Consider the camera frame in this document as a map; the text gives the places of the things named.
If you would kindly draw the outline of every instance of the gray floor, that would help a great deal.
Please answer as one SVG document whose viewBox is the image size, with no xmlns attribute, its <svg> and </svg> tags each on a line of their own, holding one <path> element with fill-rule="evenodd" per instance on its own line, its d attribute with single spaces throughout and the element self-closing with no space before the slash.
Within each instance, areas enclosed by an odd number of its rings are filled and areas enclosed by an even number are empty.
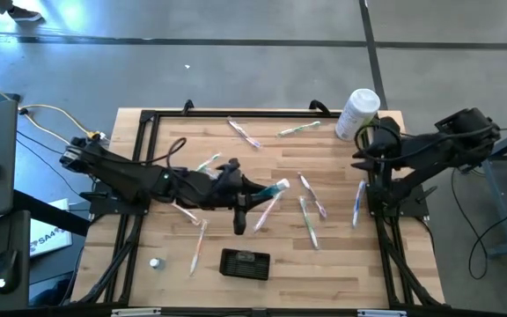
<svg viewBox="0 0 507 317">
<path fill-rule="evenodd" d="M 45 24 L 17 26 L 0 17 L 0 33 L 132 38 L 363 41 L 356 0 L 40 0 L 15 1 L 40 10 Z M 368 0 L 377 41 L 507 42 L 504 0 Z M 478 107 L 507 127 L 507 50 L 379 49 L 390 109 L 412 133 L 465 107 Z M 110 132 L 117 107 L 298 107 L 319 99 L 341 108 L 353 90 L 373 88 L 366 48 L 129 46 L 0 43 L 0 88 L 24 104 L 67 109 L 90 129 Z M 62 116 L 37 110 L 37 120 L 66 137 L 79 131 Z M 19 129 L 56 149 L 62 144 L 19 120 Z M 66 172 L 58 157 L 29 144 L 76 191 L 90 182 Z M 18 147 L 16 188 L 45 201 L 80 201 L 33 154 Z M 507 313 L 507 256 L 489 262 L 481 281 L 467 272 L 474 236 L 452 199 L 450 173 L 428 182 L 431 227 L 446 301 Z M 458 176 L 459 199 L 482 231 L 496 221 L 483 178 Z M 487 245 L 501 240 L 494 232 Z M 475 254 L 474 267 L 482 265 Z"/>
</svg>

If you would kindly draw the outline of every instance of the black case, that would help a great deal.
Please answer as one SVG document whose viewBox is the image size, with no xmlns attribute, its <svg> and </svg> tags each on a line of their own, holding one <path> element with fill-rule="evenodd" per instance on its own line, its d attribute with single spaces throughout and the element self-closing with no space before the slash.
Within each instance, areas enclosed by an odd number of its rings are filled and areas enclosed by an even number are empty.
<svg viewBox="0 0 507 317">
<path fill-rule="evenodd" d="M 224 276 L 267 281 L 270 263 L 271 255 L 269 254 L 224 248 L 219 271 Z"/>
</svg>

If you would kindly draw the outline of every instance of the white bottle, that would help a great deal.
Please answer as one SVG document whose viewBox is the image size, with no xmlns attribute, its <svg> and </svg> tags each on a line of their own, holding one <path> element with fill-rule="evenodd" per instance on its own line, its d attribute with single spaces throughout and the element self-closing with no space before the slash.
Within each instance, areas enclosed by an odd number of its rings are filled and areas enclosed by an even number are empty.
<svg viewBox="0 0 507 317">
<path fill-rule="evenodd" d="M 335 134 L 344 141 L 352 141 L 357 129 L 380 107 L 380 99 L 371 89 L 357 89 L 351 93 L 335 125 Z"/>
</svg>

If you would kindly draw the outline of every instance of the computer mouse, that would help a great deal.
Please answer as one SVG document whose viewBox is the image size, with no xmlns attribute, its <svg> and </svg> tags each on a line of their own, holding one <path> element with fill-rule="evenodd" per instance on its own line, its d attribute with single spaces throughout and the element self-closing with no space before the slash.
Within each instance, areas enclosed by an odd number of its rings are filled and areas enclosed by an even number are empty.
<svg viewBox="0 0 507 317">
<path fill-rule="evenodd" d="M 18 252 L 7 250 L 0 253 L 0 293 L 15 291 L 18 285 Z"/>
</svg>

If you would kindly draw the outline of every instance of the wooden tabletop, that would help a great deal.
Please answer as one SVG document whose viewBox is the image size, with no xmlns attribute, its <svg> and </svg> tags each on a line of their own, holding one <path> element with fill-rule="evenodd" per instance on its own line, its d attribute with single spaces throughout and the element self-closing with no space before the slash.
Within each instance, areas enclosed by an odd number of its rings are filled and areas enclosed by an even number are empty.
<svg viewBox="0 0 507 317">
<path fill-rule="evenodd" d="M 141 110 L 119 109 L 110 145 L 112 152 L 131 158 Z M 403 128 L 399 111 L 380 115 L 392 116 Z M 253 233 L 253 226 L 267 204 L 250 210 L 243 236 L 233 234 L 231 210 L 195 211 L 197 217 L 209 220 L 209 226 L 194 276 L 189 276 L 189 268 L 199 228 L 174 207 L 152 203 L 150 214 L 143 222 L 130 305 L 387 307 L 377 230 L 368 215 L 366 202 L 362 203 L 357 228 L 351 227 L 356 189 L 366 175 L 349 166 L 355 161 L 351 158 L 355 146 L 335 136 L 337 119 L 320 119 L 322 124 L 318 128 L 283 138 L 276 138 L 276 133 L 313 120 L 237 118 L 236 121 L 261 143 L 259 150 L 239 137 L 225 118 L 166 117 L 159 124 L 155 153 L 158 156 L 167 152 L 176 139 L 185 136 L 187 145 L 173 156 L 173 166 L 196 168 L 221 152 L 222 157 L 213 166 L 238 158 L 240 169 L 248 179 L 269 185 L 287 178 L 291 188 L 284 192 L 258 233 Z M 143 155 L 147 143 L 148 136 L 144 139 Z M 299 171 L 327 209 L 326 220 L 320 220 L 316 206 L 298 179 Z M 319 251 L 312 248 L 298 203 L 300 195 L 309 199 Z M 83 297 L 111 261 L 118 223 L 118 216 L 105 216 L 90 228 L 72 299 Z M 409 267 L 431 295 L 443 302 L 430 236 L 415 219 L 403 218 L 400 228 Z M 271 254 L 269 280 L 222 276 L 218 266 L 225 247 Z M 154 257 L 166 260 L 165 269 L 150 267 L 149 261 Z M 124 270 L 123 264 L 117 278 L 116 296 L 120 293 Z M 395 273 L 399 298 L 402 298 L 400 278 Z"/>
</svg>

